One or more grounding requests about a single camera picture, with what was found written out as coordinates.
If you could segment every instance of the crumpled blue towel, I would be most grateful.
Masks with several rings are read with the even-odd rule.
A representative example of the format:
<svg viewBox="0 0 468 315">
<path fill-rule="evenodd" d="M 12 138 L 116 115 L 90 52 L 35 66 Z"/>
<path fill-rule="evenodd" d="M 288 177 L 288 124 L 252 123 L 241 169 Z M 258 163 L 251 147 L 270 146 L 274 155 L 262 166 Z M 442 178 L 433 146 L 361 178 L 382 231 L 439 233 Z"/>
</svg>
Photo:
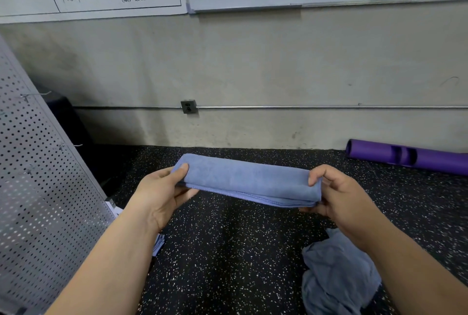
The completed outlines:
<svg viewBox="0 0 468 315">
<path fill-rule="evenodd" d="M 183 163 L 189 172 L 181 185 L 188 188 L 283 208 L 312 207 L 321 200 L 321 181 L 309 187 L 305 169 L 186 153 L 173 171 Z"/>
<path fill-rule="evenodd" d="M 155 246 L 153 247 L 153 257 L 158 254 L 162 245 L 164 245 L 164 241 L 166 241 L 166 236 L 163 234 L 158 234 L 156 236 Z"/>
<path fill-rule="evenodd" d="M 371 258 L 341 233 L 302 249 L 310 268 L 302 277 L 302 301 L 308 314 L 361 314 L 382 281 Z"/>
</svg>

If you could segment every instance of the person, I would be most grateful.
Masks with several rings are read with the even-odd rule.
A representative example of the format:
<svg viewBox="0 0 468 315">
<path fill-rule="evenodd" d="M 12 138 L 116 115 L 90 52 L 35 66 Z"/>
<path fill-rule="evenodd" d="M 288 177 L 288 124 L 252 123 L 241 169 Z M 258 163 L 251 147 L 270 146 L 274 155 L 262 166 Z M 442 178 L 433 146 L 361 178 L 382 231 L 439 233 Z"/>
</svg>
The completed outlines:
<svg viewBox="0 0 468 315">
<path fill-rule="evenodd" d="M 171 170 L 141 180 L 46 315 L 136 312 L 156 235 L 174 210 L 198 192 L 176 185 L 187 174 L 187 164 Z M 331 218 L 369 254 L 402 314 L 468 314 L 468 288 L 396 228 L 353 178 L 325 164 L 310 171 L 309 185 L 319 177 L 324 177 L 323 202 L 303 211 Z"/>
</svg>

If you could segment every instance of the white perforated panel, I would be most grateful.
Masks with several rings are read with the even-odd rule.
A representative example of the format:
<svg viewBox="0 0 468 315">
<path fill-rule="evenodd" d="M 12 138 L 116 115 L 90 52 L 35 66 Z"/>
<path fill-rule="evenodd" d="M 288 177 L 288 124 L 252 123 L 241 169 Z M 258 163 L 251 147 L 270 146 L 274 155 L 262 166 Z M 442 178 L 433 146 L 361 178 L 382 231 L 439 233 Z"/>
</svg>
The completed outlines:
<svg viewBox="0 0 468 315">
<path fill-rule="evenodd" d="M 0 38 L 0 296 L 46 310 L 113 221 L 104 199 Z"/>
</svg>

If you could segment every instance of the power socket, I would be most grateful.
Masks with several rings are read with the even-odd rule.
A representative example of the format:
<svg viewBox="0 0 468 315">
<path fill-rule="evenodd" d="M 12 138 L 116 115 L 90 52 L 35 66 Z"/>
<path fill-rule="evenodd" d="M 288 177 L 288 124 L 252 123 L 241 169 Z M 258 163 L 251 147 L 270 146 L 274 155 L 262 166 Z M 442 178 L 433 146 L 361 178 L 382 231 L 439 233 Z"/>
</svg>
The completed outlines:
<svg viewBox="0 0 468 315">
<path fill-rule="evenodd" d="M 196 107 L 196 102 L 194 99 L 181 100 L 180 104 L 182 105 L 182 111 L 184 114 L 197 114 L 198 109 Z"/>
</svg>

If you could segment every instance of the concrete wall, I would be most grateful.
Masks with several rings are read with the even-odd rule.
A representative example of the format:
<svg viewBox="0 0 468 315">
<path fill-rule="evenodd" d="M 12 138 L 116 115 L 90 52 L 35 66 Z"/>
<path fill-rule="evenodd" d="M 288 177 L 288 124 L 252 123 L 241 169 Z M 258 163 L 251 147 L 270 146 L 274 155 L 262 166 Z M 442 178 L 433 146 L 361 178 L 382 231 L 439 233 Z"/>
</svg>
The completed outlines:
<svg viewBox="0 0 468 315">
<path fill-rule="evenodd" d="M 468 105 L 468 3 L 0 26 L 74 105 Z M 80 111 L 97 142 L 468 152 L 468 111 Z"/>
</svg>

